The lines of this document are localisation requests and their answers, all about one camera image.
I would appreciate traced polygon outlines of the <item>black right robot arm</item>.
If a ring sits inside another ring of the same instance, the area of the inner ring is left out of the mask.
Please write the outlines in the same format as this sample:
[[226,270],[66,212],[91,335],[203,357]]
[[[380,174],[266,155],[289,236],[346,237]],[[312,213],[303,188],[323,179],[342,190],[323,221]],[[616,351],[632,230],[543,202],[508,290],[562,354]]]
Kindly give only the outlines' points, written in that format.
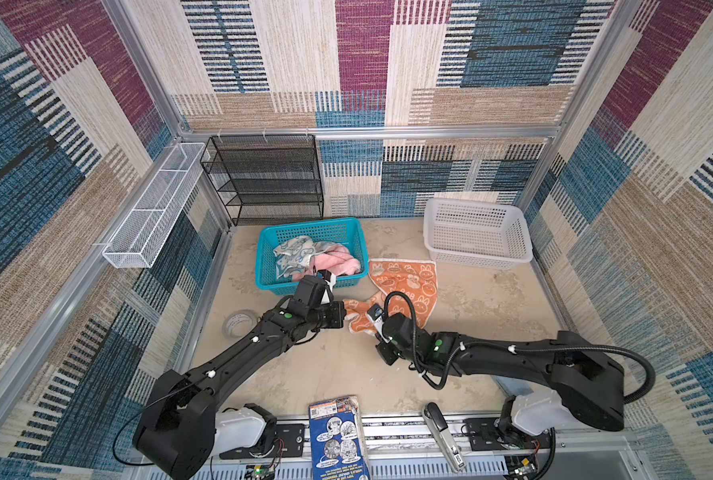
[[586,426],[617,432],[625,426],[627,404],[655,386],[649,360],[626,348],[596,345],[570,331],[533,342],[486,340],[457,332],[429,333],[402,314],[373,306],[368,318],[377,332],[384,362],[412,362],[434,389],[452,376],[488,375],[544,386],[548,399],[518,396],[505,408],[507,424],[536,436],[565,417]]

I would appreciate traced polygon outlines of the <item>orange bunny pattern towel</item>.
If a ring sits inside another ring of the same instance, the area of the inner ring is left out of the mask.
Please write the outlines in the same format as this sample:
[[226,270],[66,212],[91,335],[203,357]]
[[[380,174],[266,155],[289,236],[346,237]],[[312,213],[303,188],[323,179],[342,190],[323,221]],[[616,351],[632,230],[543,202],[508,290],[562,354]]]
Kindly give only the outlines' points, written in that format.
[[438,301],[437,264],[432,260],[373,259],[369,278],[378,292],[369,300],[346,300],[346,324],[350,333],[375,334],[367,312],[373,305],[384,305],[388,294],[402,292],[414,305],[417,323],[424,328]]

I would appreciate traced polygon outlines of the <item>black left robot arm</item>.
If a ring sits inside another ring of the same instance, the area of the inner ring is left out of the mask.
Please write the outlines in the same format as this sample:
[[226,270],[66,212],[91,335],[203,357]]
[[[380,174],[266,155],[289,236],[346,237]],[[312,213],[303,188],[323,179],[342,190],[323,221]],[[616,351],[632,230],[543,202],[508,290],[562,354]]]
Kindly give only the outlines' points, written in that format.
[[323,329],[340,329],[346,307],[334,299],[336,275],[308,275],[292,295],[268,310],[246,336],[206,363],[184,373],[168,370],[154,382],[132,447],[172,479],[190,479],[214,456],[237,449],[274,451],[276,417],[246,404],[224,402],[262,366]]

